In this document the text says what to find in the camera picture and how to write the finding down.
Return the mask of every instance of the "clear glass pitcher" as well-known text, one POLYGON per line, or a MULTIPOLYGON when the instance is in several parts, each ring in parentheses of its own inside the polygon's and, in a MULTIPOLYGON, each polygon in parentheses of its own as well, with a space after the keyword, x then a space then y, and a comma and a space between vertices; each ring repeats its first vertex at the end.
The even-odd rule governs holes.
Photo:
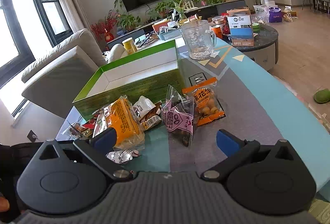
POLYGON ((180 30, 192 59, 204 59, 214 52, 217 37, 207 20, 186 23, 180 30))

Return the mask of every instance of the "slipper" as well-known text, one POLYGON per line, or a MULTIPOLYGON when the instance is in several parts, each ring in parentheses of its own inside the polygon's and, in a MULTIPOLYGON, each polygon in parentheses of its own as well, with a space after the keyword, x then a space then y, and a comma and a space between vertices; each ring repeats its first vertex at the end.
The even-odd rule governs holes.
POLYGON ((318 104, 325 104, 330 101, 330 90, 323 89, 314 94, 314 101, 318 104))

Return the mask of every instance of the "purple bag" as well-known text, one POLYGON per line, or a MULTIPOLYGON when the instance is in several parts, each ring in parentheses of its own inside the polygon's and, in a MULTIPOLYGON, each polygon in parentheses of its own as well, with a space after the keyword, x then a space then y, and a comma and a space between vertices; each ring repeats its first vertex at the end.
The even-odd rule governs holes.
POLYGON ((269 8, 269 22, 270 23, 278 23, 282 21, 283 14, 280 8, 269 8))

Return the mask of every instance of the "barcode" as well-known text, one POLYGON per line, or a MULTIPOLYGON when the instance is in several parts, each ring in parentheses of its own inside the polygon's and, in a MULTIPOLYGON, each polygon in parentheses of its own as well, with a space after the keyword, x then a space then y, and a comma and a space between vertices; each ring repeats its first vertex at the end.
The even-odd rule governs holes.
POLYGON ((159 118, 159 116, 157 116, 157 115, 152 116, 150 119, 148 119, 148 120, 146 121, 146 124, 147 124, 148 126, 152 126, 155 122, 158 121, 158 118, 159 118))

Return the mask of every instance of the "orange snack package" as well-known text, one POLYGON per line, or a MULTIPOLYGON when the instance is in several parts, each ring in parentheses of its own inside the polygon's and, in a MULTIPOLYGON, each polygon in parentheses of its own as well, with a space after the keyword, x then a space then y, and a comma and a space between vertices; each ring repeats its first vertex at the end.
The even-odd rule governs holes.
POLYGON ((213 122, 225 115, 213 87, 217 85, 215 77, 210 78, 201 84, 182 89, 182 93, 193 96, 195 99, 200 118, 197 126, 213 122))
POLYGON ((145 134, 126 95, 105 107, 104 116, 108 128, 113 127, 117 132, 116 148, 131 149, 144 142, 145 134))

